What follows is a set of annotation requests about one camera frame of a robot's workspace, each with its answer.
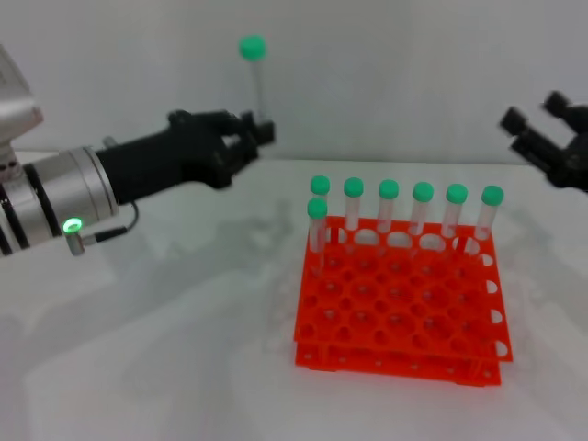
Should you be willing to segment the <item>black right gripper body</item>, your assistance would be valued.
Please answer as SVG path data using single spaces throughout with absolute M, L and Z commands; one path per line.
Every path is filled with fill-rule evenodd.
M 575 188 L 587 192 L 587 106 L 574 105 L 582 110 L 582 132 L 575 133 L 570 144 L 562 150 L 564 165 L 548 173 L 548 181 L 557 188 Z

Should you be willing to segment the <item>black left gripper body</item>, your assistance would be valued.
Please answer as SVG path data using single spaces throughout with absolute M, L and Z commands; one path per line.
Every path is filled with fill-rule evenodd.
M 234 156 L 224 139 L 242 133 L 242 123 L 229 112 L 178 110 L 164 130 L 96 155 L 117 203 L 125 205 L 187 182 L 229 187 Z

